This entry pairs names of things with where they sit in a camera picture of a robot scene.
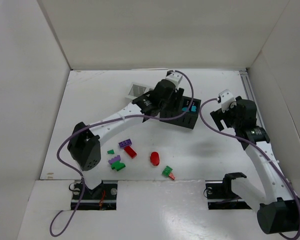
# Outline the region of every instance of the screw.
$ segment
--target screw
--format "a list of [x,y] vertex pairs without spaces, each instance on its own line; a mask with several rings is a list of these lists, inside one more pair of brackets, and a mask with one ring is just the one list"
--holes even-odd
[[116,188],[111,188],[110,193],[111,195],[116,195],[118,190]]
[[75,188],[75,189],[73,189],[73,195],[79,195],[79,193],[80,193],[80,189],[79,188]]

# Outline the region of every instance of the red block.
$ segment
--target red block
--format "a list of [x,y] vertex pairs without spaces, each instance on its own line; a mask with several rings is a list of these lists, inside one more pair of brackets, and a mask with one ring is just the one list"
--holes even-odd
[[137,153],[130,146],[126,146],[124,150],[132,159],[137,156]]
[[158,166],[160,163],[159,153],[156,151],[152,152],[150,156],[150,162],[153,166]]
[[175,179],[176,179],[175,176],[174,176],[174,174],[173,174],[172,172],[170,172],[169,178],[171,178],[172,180],[175,180]]

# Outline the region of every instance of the black box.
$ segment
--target black box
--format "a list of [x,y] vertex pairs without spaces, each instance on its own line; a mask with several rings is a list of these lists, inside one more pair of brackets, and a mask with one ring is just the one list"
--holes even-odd
[[[177,108],[167,107],[163,109],[160,112],[160,118],[172,118],[182,114],[188,108],[190,101],[191,97],[183,96]],[[160,121],[168,124],[181,126],[187,129],[194,129],[199,116],[200,104],[201,100],[194,98],[192,102],[192,107],[185,115],[175,120]]]

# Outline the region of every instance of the red oval block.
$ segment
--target red oval block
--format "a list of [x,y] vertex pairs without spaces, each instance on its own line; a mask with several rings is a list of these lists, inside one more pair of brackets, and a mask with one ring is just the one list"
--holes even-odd
[[152,163],[153,166],[158,166],[160,163],[159,153],[157,153],[156,151],[151,153],[150,162]]

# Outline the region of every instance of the white wall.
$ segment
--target white wall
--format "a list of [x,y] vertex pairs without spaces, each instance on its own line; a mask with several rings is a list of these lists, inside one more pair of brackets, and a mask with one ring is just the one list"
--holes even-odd
[[300,0],[290,0],[249,76],[275,156],[300,195]]
[[69,67],[36,0],[0,0],[0,240],[17,239]]
[[289,0],[39,0],[73,69],[250,67]]

